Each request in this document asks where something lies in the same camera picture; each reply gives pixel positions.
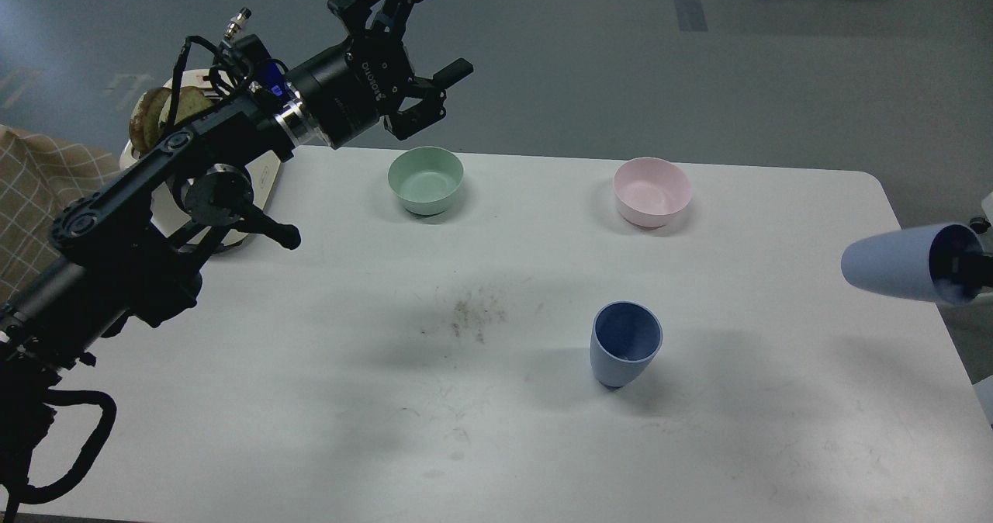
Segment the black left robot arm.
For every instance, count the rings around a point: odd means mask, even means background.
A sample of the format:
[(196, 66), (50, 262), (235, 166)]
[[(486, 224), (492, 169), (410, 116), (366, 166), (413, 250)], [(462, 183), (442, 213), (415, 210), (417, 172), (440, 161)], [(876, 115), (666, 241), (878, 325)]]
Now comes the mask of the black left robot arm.
[(59, 257), (2, 307), (2, 512), (43, 504), (81, 483), (109, 438), (107, 393), (59, 389), (61, 371), (95, 364), (89, 347), (129, 318), (157, 327), (193, 308), (201, 269), (230, 232), (297, 248), (300, 232), (253, 202), (248, 165), (288, 161), (313, 139), (334, 148), (377, 121), (404, 140), (446, 116), (454, 60), (429, 78), (402, 41), (425, 0), (327, 0), (345, 39), (287, 69), (230, 19), (219, 43), (185, 39), (163, 133), (109, 184), (75, 200), (50, 229)]

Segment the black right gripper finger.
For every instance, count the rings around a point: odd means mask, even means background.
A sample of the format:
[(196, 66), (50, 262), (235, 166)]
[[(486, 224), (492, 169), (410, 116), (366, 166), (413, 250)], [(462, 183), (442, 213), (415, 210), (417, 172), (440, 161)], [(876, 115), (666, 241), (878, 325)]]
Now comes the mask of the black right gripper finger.
[(953, 255), (953, 280), (965, 287), (992, 287), (992, 255), (957, 253)]

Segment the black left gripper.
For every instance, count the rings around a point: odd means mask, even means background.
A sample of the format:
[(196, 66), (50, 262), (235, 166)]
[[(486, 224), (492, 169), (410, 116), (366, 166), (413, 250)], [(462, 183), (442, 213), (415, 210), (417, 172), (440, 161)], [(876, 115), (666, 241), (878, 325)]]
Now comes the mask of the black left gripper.
[(341, 147), (384, 119), (407, 140), (447, 116), (451, 87), (474, 73), (464, 57), (414, 77), (404, 36), (415, 5), (426, 0), (327, 0), (345, 30), (336, 43), (287, 74), (319, 137)]

